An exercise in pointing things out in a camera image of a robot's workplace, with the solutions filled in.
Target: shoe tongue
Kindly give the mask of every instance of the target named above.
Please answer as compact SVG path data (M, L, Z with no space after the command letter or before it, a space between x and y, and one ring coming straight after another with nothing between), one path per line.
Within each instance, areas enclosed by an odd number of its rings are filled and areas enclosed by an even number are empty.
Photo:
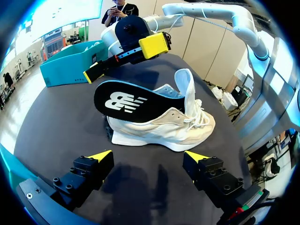
M189 69L180 69L175 73L176 85L183 96L185 115L194 117L195 112L195 83L194 78Z

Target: shoelace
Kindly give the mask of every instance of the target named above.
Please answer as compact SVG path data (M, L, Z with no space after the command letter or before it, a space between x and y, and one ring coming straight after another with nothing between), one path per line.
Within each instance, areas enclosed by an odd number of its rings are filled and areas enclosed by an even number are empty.
M199 128L201 126L206 126L209 125L210 123L210 118L205 114L205 112L203 111L204 109L201 108L202 101L200 99L196 99L195 105L196 105L196 116L191 117L189 119L184 119L185 123L190 123L193 121L193 123L187 130L190 130L193 127Z

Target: new balance logo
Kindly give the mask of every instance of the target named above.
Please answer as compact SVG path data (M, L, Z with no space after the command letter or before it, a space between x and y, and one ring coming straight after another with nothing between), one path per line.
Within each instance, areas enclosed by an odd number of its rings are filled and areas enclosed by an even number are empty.
M114 92L111 94L111 99L105 102L105 106L110 109L120 110L121 108L125 108L125 112L132 113L140 104L144 103L143 101L147 101L146 98L138 97L137 100L134 100L133 95L129 95L123 92Z

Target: black insole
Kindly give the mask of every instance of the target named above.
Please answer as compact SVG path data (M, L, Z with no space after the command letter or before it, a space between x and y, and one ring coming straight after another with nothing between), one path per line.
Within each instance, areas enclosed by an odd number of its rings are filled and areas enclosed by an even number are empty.
M170 98L122 81L101 83L94 95L95 107L104 115L144 123L174 107L184 113L184 97Z

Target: black table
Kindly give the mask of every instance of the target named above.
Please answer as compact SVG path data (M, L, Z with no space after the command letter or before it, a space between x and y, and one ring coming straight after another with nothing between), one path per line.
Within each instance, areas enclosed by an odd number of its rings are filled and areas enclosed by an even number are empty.
M236 177L250 186L250 175L236 131L210 89L180 57L164 54L137 65L127 64L92 85L44 88L20 129L15 155L36 175L48 180L68 172L74 159L113 150L115 167L99 191L93 191L74 212L101 224L215 224L222 211L203 191L198 192L182 168L183 152L160 145L113 145L106 137L104 117L93 103L94 90L109 79L122 79L148 89L168 83L174 73L189 68L196 98L214 116L211 136L192 152L217 156Z

